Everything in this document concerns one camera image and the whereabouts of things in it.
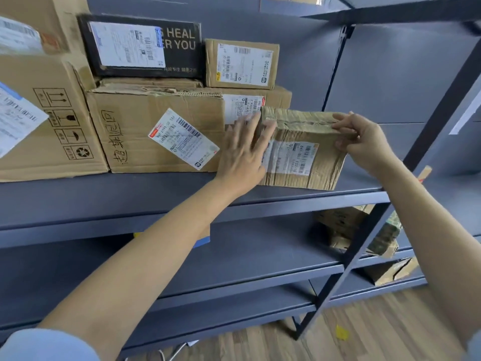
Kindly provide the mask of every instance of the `yellow object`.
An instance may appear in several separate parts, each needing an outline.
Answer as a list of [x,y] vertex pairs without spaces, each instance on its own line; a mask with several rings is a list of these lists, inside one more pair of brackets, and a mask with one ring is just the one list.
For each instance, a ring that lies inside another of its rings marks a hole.
[[342,341],[347,341],[349,338],[349,331],[336,324],[336,338]]

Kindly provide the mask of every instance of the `person's left hand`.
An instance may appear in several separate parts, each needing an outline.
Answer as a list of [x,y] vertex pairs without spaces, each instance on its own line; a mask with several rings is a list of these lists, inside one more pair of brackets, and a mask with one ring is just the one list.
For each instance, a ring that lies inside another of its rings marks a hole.
[[243,116],[225,132],[224,147],[215,179],[227,186],[228,192],[235,198],[246,194],[266,174],[261,165],[264,151],[276,129],[277,123],[269,120],[253,146],[252,142],[261,113]]

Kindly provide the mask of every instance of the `person's right arm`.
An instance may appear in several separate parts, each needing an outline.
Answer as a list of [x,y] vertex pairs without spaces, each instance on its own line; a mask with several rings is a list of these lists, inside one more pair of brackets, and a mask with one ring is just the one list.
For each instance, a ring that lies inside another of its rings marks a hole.
[[421,185],[391,150],[381,127],[357,114],[334,114],[333,128],[356,140],[337,147],[376,177],[389,195],[421,269],[464,345],[481,330],[481,244]]

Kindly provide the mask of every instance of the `hand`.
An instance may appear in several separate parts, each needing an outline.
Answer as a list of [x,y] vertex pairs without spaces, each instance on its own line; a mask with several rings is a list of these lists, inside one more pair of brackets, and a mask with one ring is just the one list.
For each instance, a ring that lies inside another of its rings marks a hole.
[[229,127],[225,132],[224,147],[215,180],[226,185],[234,198],[249,192],[266,174],[266,169],[261,165],[262,156],[277,124],[273,120],[267,121],[253,147],[254,133],[260,118],[260,112],[254,114],[250,120],[249,116],[243,116],[236,121],[234,129]]
[[332,125],[333,129],[346,133],[354,130],[358,133],[356,139],[338,139],[336,147],[349,153],[354,162],[372,176],[379,178],[387,167],[400,162],[378,124],[353,112],[334,113],[333,117],[339,120]]

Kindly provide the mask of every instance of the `person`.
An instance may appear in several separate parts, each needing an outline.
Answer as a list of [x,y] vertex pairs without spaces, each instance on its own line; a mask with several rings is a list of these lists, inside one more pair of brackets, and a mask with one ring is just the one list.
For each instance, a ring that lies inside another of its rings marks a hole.
[[[481,244],[406,169],[379,125],[353,113],[333,116],[339,120],[334,129],[358,134],[356,139],[340,134],[336,146],[386,189],[431,290],[471,357],[480,359],[479,334],[472,337],[481,329]],[[241,118],[227,131],[211,182],[115,253],[36,329],[11,335],[0,348],[0,361],[114,360],[200,233],[264,176],[262,156],[275,122],[264,126],[253,145],[259,119],[259,113]]]

